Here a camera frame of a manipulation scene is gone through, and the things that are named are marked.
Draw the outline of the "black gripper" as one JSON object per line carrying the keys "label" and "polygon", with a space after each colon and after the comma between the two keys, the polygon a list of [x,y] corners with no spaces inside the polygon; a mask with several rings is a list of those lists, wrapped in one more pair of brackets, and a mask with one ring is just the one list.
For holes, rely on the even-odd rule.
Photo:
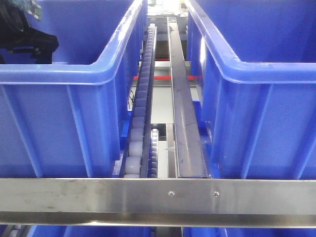
{"label": "black gripper", "polygon": [[31,53],[37,64],[51,64],[59,46],[57,36],[32,28],[26,13],[40,21],[42,7],[36,0],[0,2],[0,47],[13,54]]}

